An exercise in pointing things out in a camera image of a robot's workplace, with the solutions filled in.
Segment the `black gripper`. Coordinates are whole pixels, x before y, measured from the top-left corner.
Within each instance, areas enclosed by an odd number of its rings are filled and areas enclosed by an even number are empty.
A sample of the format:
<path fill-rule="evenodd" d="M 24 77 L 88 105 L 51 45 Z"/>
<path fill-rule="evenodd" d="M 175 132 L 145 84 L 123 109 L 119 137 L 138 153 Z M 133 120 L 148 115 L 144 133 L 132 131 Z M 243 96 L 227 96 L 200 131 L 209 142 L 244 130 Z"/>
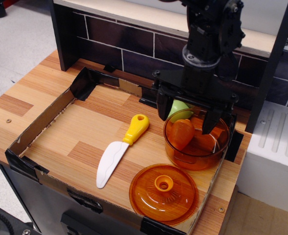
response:
<path fill-rule="evenodd" d="M 181 70 L 155 70 L 152 88 L 156 91 L 159 118 L 165 121 L 177 99 L 206 111 L 202 134 L 210 134 L 223 113 L 230 113 L 239 96 L 214 76 L 214 69 L 184 66 Z"/>

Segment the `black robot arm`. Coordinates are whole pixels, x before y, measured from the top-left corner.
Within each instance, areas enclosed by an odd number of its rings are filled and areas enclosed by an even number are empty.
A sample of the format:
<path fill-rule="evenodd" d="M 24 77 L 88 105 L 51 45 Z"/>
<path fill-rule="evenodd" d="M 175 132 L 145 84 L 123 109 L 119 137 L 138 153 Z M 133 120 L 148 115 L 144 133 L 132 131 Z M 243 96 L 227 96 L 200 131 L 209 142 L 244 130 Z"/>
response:
<path fill-rule="evenodd" d="M 174 100 L 206 109 L 202 133 L 209 134 L 219 120 L 232 114 L 239 96 L 224 87 L 218 65 L 222 57 L 231 58 L 241 47 L 245 33 L 241 29 L 241 0 L 184 0 L 189 29 L 188 42 L 182 50 L 182 70 L 156 70 L 152 88 L 157 95 L 158 115 L 166 120 Z"/>

